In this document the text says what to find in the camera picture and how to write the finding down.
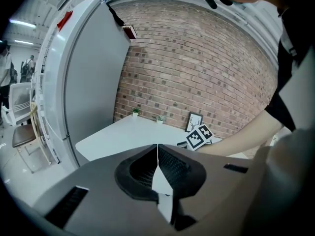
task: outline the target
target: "small potted plant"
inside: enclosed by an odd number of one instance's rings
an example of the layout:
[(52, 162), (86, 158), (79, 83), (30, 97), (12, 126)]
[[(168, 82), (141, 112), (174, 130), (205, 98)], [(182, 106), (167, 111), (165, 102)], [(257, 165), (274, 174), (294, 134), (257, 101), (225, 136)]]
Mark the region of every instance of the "small potted plant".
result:
[(156, 116), (157, 124), (163, 124), (163, 121), (165, 120), (165, 116)]
[(140, 112), (140, 109), (138, 109), (138, 108), (132, 109), (132, 116), (133, 116), (133, 117), (137, 117), (138, 114), (139, 114), (139, 112)]

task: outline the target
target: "person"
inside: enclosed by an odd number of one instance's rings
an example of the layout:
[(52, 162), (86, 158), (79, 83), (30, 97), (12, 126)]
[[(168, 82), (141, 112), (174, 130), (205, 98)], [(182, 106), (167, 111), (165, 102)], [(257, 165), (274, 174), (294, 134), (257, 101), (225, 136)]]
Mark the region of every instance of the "person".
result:
[[(231, 0), (253, 3), (258, 0)], [(283, 22), (283, 34), (278, 50), (278, 86), (270, 104), (238, 133), (213, 145), (201, 147), (198, 152), (229, 156), (261, 145), (282, 127), (295, 130), (294, 122), (279, 96), (292, 74), (314, 44), (312, 0), (264, 0), (278, 8)]]
[(29, 59), (26, 59), (21, 68), (20, 82), (31, 82), (32, 74), (35, 71), (34, 55), (31, 55)]
[[(0, 42), (0, 107), (9, 109), (10, 69), (12, 57), (7, 48), (7, 42)], [(3, 123), (0, 111), (0, 125)]]

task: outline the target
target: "black shirt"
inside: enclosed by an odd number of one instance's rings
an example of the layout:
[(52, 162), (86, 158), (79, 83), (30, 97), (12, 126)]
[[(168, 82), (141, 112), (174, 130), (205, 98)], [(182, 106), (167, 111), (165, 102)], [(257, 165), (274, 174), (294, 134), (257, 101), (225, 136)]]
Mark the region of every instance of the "black shirt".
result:
[[(314, 33), (312, 29), (314, 25), (307, 23), (310, 21), (310, 18), (312, 18), (312, 16), (310, 14), (307, 15), (307, 12), (301, 8), (289, 8), (282, 15), (284, 27), (297, 53), (295, 59), (298, 64), (303, 61), (311, 44), (314, 43)], [(280, 121), (291, 131), (295, 129), (295, 125), (289, 111), (279, 96), (279, 92), (292, 76), (293, 60), (291, 54), (287, 52), (280, 41), (278, 50), (278, 86), (269, 105), (265, 108), (271, 116)]]

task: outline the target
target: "brick wall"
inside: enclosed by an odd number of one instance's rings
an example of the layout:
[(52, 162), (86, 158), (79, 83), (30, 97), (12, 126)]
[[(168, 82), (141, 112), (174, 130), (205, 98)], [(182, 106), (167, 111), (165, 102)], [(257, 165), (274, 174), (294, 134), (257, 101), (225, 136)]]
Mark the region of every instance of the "brick wall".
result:
[(138, 39), (121, 74), (114, 121), (139, 108), (185, 128), (189, 112), (204, 116), (218, 137), (236, 133), (269, 103), (276, 71), (256, 43), (212, 12), (176, 1), (114, 7)]

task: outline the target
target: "white tabletop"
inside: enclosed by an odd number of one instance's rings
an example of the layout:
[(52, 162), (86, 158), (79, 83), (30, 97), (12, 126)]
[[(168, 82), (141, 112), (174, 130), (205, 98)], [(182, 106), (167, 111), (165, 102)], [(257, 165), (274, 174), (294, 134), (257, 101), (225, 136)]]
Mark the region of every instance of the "white tabletop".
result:
[(176, 145), (186, 140), (180, 128), (132, 115), (113, 123), (76, 144), (76, 149), (89, 161), (125, 150), (151, 144)]

